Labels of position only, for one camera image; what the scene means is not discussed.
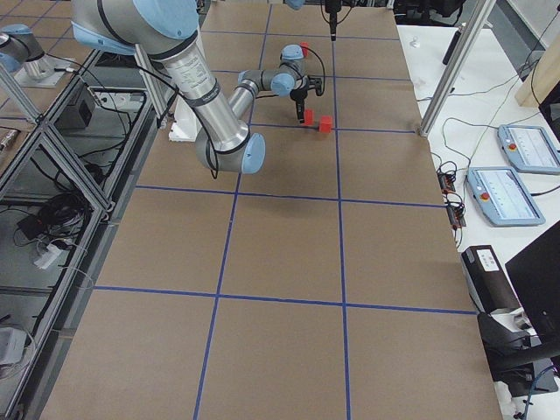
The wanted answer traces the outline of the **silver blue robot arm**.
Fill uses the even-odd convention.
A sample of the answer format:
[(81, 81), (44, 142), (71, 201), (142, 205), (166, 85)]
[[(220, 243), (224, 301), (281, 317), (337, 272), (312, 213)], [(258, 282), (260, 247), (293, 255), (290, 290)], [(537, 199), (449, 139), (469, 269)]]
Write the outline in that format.
[(163, 65), (202, 129), (195, 141), (199, 161), (215, 172), (253, 174), (263, 166), (264, 137), (242, 120), (258, 94), (298, 96), (311, 85), (299, 45), (287, 45), (278, 68), (248, 70), (230, 97), (197, 45), (194, 1), (74, 1), (73, 35), (83, 45), (132, 55), (141, 46)]
[[(284, 2), (294, 11), (300, 10), (304, 4), (304, 0), (286, 0)], [(336, 41), (337, 38), (337, 27), (338, 27), (338, 14), (342, 10), (341, 0), (323, 0), (319, 2), (319, 9), (322, 18), (327, 22), (329, 26), (329, 34), (332, 42)]]

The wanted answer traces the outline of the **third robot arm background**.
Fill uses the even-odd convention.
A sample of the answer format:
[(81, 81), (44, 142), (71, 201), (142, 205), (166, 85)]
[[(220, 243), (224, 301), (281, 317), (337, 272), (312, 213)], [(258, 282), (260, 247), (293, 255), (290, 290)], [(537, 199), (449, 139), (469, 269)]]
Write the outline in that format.
[(1, 64), (27, 88), (54, 88), (66, 71), (64, 64), (46, 54), (25, 24), (1, 28)]

